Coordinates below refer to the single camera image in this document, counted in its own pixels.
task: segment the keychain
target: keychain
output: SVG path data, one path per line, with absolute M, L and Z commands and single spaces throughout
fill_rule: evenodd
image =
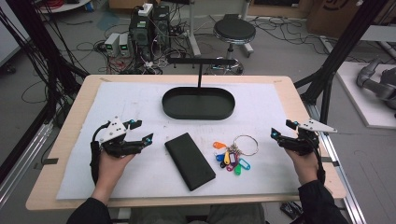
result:
M 251 152 L 246 152 L 240 149 L 236 144 L 236 141 L 240 137 L 248 137 L 252 139 L 256 145 L 254 150 Z M 214 142 L 213 147 L 216 150 L 218 150 L 218 152 L 215 152 L 215 157 L 217 161 L 220 161 L 220 167 L 221 168 L 226 167 L 227 171 L 229 172 L 233 171 L 236 175 L 241 175 L 242 173 L 241 168 L 244 168 L 245 170 L 250 170 L 250 164 L 244 159 L 240 158 L 240 156 L 241 155 L 253 156 L 259 151 L 259 143 L 256 141 L 256 139 L 254 139 L 250 135 L 245 135 L 245 134 L 236 136 L 235 139 L 233 140 L 233 144 L 230 147 L 227 147 L 225 144 L 221 142 Z

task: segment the colorful key tag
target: colorful key tag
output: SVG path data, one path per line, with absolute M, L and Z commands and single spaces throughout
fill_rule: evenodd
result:
M 231 152 L 230 153 L 230 165 L 236 166 L 237 164 L 238 164 L 238 156 L 235 153 Z
M 225 154 L 216 155 L 216 161 L 224 161 Z
M 222 161 L 221 163 L 220 163 L 220 167 L 221 168 L 224 168 L 224 167 L 226 167 L 227 165 L 224 163 L 224 161 Z
M 237 165 L 235 166 L 235 168 L 233 169 L 233 172 L 234 172 L 236 175 L 241 175 L 241 164 L 237 164 Z
M 227 146 L 225 144 L 221 143 L 221 142 L 215 142 L 215 143 L 213 143 L 213 147 L 216 148 L 216 149 L 221 149 L 221 148 L 224 148 L 224 147 L 227 147 Z
M 225 155 L 224 155 L 224 163 L 225 163 L 226 165 L 230 164 L 230 152 L 229 152 L 229 151 L 226 151 L 226 152 L 225 152 Z
M 231 164 L 227 165 L 227 171 L 232 171 L 233 168 L 235 168 L 234 166 L 232 166 Z
M 250 170 L 250 164 L 242 158 L 239 159 L 238 165 L 241 165 L 245 170 Z

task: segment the jeans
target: jeans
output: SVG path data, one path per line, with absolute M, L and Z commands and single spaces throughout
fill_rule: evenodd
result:
M 133 208 L 130 224 L 187 224 L 177 207 Z M 206 222 L 190 224 L 264 224 L 265 216 L 260 203 L 211 205 Z

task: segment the wooden table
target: wooden table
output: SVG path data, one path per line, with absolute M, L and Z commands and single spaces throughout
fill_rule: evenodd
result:
M 56 200 L 56 195 L 63 180 L 64 170 L 76 143 L 82 124 L 92 106 L 95 95 L 102 82 L 163 82 L 163 83 L 197 83 L 197 76 L 88 76 L 78 93 L 69 115 L 49 154 L 58 158 L 57 164 L 45 165 L 26 203 L 29 210 L 55 210 L 77 208 L 85 200 Z M 268 83 L 274 84 L 286 116 L 291 120 L 309 119 L 300 95 L 289 77 L 268 76 L 204 76 L 203 83 Z M 328 157 L 323 145 L 320 146 L 323 157 Z M 326 170 L 326 188 L 335 199 L 346 197 L 346 191 L 331 162 L 323 163 Z M 183 204 L 212 203 L 252 203 L 298 201 L 298 195 L 241 195 L 241 196 L 203 196 L 183 198 L 150 198 L 111 200 L 110 207 L 161 206 Z

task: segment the key ring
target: key ring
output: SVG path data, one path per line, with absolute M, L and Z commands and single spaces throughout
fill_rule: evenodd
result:
M 247 153 L 245 153 L 243 150 L 239 149 L 238 146 L 236 145 L 236 140 L 237 140 L 239 137 L 248 137 L 248 138 L 251 138 L 251 139 L 256 143 L 256 150 L 255 150 L 254 152 L 252 152 L 252 153 L 248 153 L 248 154 L 247 154 Z M 252 137 L 252 136 L 250 136 L 250 135 L 246 135 L 246 134 L 241 134 L 241 135 L 238 135 L 238 136 L 235 137 L 235 139 L 233 140 L 233 145 L 231 146 L 231 148 L 232 148 L 233 150 L 235 150 L 237 153 L 240 153 L 240 154 L 242 154 L 242 155 L 245 155 L 245 156 L 253 156 L 254 154 L 256 154 L 256 153 L 259 151 L 259 143 L 257 142 L 257 140 L 256 140 L 254 137 Z

